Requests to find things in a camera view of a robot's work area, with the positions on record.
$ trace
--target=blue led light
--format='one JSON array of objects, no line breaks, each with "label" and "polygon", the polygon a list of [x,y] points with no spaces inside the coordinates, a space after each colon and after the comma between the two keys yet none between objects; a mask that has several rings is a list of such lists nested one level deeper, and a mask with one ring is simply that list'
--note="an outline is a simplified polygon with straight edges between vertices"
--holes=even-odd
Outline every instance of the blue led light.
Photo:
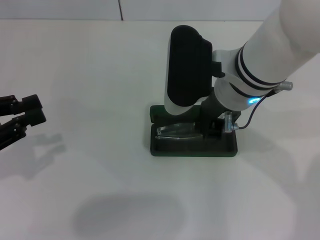
[{"label": "blue led light", "polygon": [[258,97],[258,98],[252,98],[252,99],[249,100],[249,103],[250,103],[250,104],[254,104],[254,103],[259,102],[259,101],[260,101],[260,97]]}]

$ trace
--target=white surface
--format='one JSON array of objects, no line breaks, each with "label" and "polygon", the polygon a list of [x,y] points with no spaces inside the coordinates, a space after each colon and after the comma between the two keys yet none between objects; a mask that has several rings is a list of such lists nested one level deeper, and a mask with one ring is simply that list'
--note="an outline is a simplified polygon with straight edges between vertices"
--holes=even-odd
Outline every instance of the white surface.
[{"label": "white surface", "polygon": [[121,0],[125,20],[264,20],[281,0]]},{"label": "white surface", "polygon": [[319,56],[238,132],[236,157],[152,157],[179,24],[226,50],[260,25],[0,21],[0,96],[38,94],[47,117],[0,152],[1,240],[320,238]]},{"label": "white surface", "polygon": [[118,0],[1,0],[0,19],[121,20]]}]

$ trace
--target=white wall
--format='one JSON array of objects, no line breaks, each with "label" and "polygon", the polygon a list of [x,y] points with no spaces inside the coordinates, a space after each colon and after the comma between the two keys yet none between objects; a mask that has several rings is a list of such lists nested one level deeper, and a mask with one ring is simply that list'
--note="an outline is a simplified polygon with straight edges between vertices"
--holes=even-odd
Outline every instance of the white wall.
[{"label": "white wall", "polygon": [[118,0],[0,0],[0,19],[121,20]]},{"label": "white wall", "polygon": [[120,0],[125,20],[264,20],[281,0]]}]

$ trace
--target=black ring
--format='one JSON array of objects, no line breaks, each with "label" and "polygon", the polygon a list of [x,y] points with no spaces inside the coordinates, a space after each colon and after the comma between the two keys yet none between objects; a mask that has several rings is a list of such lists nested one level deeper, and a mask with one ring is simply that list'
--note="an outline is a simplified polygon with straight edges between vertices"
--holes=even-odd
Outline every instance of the black ring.
[{"label": "black ring", "polygon": [[235,56],[235,61],[234,61],[234,66],[235,66],[235,70],[236,73],[239,75],[240,79],[247,84],[249,87],[256,89],[256,90],[260,90],[260,91],[267,91],[267,90],[272,90],[277,86],[274,87],[262,87],[262,86],[257,86],[255,84],[253,84],[252,82],[250,82],[248,79],[246,79],[246,77],[242,74],[242,72],[240,71],[239,68],[239,64],[238,64],[238,58],[239,58],[239,53],[241,51],[241,49],[238,51],[238,53]]},{"label": "black ring", "polygon": [[237,88],[235,85],[233,85],[232,83],[230,83],[231,87],[233,88],[233,90],[235,90],[238,94],[240,94],[241,96],[245,97],[245,98],[248,98],[248,99],[253,99],[253,98],[261,98],[263,97],[264,95],[261,95],[261,96],[251,96],[251,95],[248,95],[246,93],[244,93],[243,91],[241,91],[239,88]]},{"label": "black ring", "polygon": [[240,63],[241,63],[241,67],[243,68],[244,72],[256,83],[258,84],[262,84],[262,85],[266,85],[266,86],[273,86],[273,85],[279,85],[280,83],[284,82],[280,81],[280,82],[266,82],[266,81],[262,81],[259,78],[255,77],[246,67],[245,65],[245,61],[244,61],[244,56],[243,56],[243,52],[244,52],[244,48],[245,45],[240,49]]}]

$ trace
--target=dark green stand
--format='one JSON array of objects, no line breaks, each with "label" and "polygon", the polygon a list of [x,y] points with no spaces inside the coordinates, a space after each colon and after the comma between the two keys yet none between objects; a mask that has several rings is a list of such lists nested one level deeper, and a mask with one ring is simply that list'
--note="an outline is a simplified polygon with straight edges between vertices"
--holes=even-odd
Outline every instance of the dark green stand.
[{"label": "dark green stand", "polygon": [[[202,111],[202,106],[196,105],[184,114],[174,116],[167,113],[163,105],[151,106],[151,154],[161,157],[234,157],[238,152],[235,131],[224,133],[224,120],[210,120]],[[240,115],[240,112],[232,112],[234,121]],[[203,138],[179,141],[156,138],[157,128],[177,123],[195,123]]]}]

